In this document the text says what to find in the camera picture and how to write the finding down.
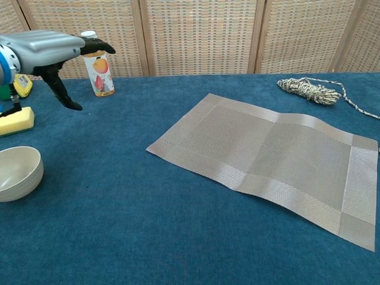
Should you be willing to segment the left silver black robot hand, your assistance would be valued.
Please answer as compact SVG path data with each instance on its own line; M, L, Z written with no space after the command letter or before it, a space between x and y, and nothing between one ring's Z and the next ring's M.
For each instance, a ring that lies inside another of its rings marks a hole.
M114 48L98 38L76 36L51 30L28 30L1 34L1 86L9 87L13 108L2 117L21 111L18 93L13 86L17 74L41 77L60 103L68 109L82 106L69 97L59 77L63 64L78 56L98 51L114 54Z

